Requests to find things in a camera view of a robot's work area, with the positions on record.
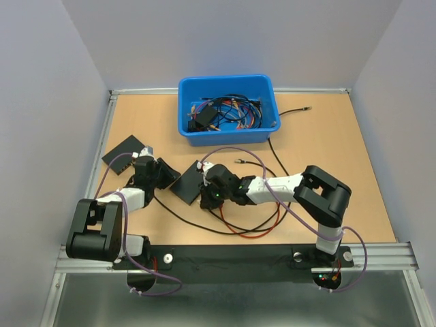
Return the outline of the black network switch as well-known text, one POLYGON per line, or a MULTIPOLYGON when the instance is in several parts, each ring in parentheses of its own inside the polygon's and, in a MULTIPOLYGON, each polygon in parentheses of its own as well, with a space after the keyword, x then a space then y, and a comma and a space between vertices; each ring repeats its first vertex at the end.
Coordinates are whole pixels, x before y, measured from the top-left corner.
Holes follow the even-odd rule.
POLYGON ((170 187, 170 191, 188 205, 198 198, 200 185, 203 183, 203 176, 197 168, 198 163, 199 161, 193 162, 170 187))
POLYGON ((139 153, 145 145, 130 135, 102 157, 102 161, 116 174, 120 175, 133 163, 131 154, 139 153))

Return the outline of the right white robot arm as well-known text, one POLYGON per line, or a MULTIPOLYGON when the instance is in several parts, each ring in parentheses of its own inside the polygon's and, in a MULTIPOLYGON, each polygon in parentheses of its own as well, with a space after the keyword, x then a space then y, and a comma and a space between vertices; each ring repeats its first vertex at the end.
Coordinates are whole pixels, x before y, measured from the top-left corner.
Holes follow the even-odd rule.
POLYGON ((300 174, 266 178, 238 177, 222 164, 200 162, 202 175, 200 207, 220 208, 226 200, 240 206, 276 202, 295 202, 317 222, 314 260, 328 266, 338 258, 343 237, 343 218, 351 198, 351 189, 317 166, 307 166, 300 174))

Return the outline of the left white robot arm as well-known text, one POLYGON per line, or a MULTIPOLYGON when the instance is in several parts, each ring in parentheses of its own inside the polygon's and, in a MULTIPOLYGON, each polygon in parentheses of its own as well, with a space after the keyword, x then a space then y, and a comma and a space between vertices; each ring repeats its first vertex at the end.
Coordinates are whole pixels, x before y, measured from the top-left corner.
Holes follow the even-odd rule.
POLYGON ((123 244, 125 214, 148 206, 156 189, 166 189, 180 176, 160 157, 137 157, 134 174, 125 187, 99 198, 81 199, 77 203, 65 246, 67 256, 115 261, 123 244))

